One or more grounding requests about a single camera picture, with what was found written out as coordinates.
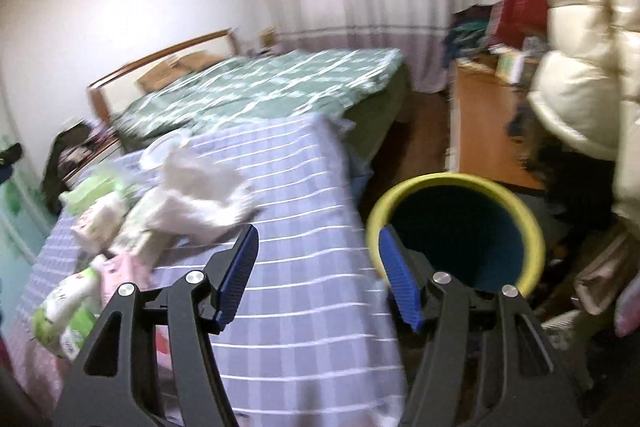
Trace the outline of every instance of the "green plaid bedspread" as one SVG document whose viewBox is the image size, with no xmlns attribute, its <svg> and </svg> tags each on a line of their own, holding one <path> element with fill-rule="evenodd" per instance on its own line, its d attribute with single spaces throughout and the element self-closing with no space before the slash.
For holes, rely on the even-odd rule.
<svg viewBox="0 0 640 427">
<path fill-rule="evenodd" d="M 232 57 L 139 98 L 113 126 L 124 147 L 137 150 L 178 128 L 203 134 L 309 111 L 340 117 L 385 89 L 402 60 L 390 49 Z"/>
</svg>

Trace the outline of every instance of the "trash can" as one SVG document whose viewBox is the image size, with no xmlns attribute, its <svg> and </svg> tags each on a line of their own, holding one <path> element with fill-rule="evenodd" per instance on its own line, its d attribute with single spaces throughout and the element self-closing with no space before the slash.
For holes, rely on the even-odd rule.
<svg viewBox="0 0 640 427">
<path fill-rule="evenodd" d="M 536 218 L 510 190 L 484 178 L 427 174 L 378 200 L 367 221 L 367 245 L 385 280 L 378 235 L 389 223 L 405 247 L 476 289 L 499 292 L 513 284 L 527 296 L 542 274 L 545 245 Z"/>
</svg>

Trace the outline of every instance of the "blue gripper pad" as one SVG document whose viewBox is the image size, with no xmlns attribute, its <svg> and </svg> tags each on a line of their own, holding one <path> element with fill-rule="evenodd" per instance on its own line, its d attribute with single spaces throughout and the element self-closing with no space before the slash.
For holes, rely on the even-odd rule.
<svg viewBox="0 0 640 427">
<path fill-rule="evenodd" d="M 254 268 L 258 255 L 258 231 L 250 226 L 244 237 L 239 237 L 233 249 L 236 255 L 226 271 L 225 277 L 218 288 L 218 305 L 216 322 L 220 331 L 224 330 L 235 317 L 244 288 Z"/>
<path fill-rule="evenodd" d="M 389 227 L 380 230 L 378 251 L 385 266 L 386 276 L 391 285 L 400 316 L 414 331 L 419 331 L 424 324 L 422 306 L 420 305 L 420 286 L 415 282 L 410 268 L 402 256 L 404 247 L 399 245 Z"/>
</svg>

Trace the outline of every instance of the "wooden headboard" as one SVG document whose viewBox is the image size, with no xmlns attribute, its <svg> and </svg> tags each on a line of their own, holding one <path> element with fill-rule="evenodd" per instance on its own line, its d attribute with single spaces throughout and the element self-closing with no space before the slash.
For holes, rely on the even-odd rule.
<svg viewBox="0 0 640 427">
<path fill-rule="evenodd" d="M 238 42 L 229 29 L 181 42 L 135 62 L 125 64 L 113 73 L 96 80 L 87 88 L 95 115 L 105 124 L 110 125 L 112 112 L 126 109 L 131 102 L 145 94 L 137 83 L 140 76 L 170 55 L 181 57 L 200 51 L 225 57 L 232 57 L 240 53 Z"/>
</svg>

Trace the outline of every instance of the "pillow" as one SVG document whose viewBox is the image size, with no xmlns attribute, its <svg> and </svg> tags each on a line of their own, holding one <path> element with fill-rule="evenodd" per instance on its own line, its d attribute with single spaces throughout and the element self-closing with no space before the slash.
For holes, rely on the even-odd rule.
<svg viewBox="0 0 640 427">
<path fill-rule="evenodd" d="M 145 92 L 159 91 L 185 74 L 191 73 L 191 71 L 181 66 L 178 62 L 167 59 L 148 70 L 137 82 Z"/>
<path fill-rule="evenodd" d="M 178 65 L 190 71 L 202 71 L 215 66 L 225 60 L 222 55 L 209 54 L 207 52 L 195 52 L 178 58 Z"/>
</svg>

